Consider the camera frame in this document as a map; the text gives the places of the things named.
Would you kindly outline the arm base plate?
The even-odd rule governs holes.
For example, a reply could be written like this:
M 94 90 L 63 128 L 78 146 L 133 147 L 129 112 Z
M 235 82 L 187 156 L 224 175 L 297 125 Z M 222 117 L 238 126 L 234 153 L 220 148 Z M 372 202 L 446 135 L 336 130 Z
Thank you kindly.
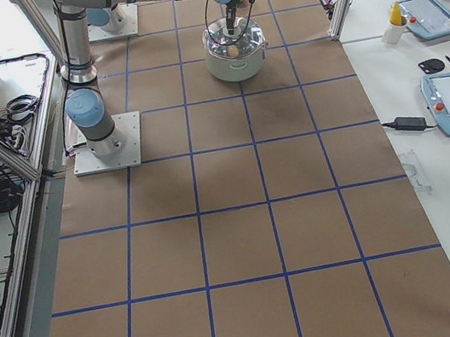
M 88 33 L 91 43 L 106 42 L 138 34 L 138 8 L 120 3 L 113 9 L 88 9 Z
M 141 165 L 141 116 L 140 112 L 118 113 L 112 116 L 113 133 L 95 142 L 86 141 L 78 131 L 74 150 L 74 174 L 86 176 Z

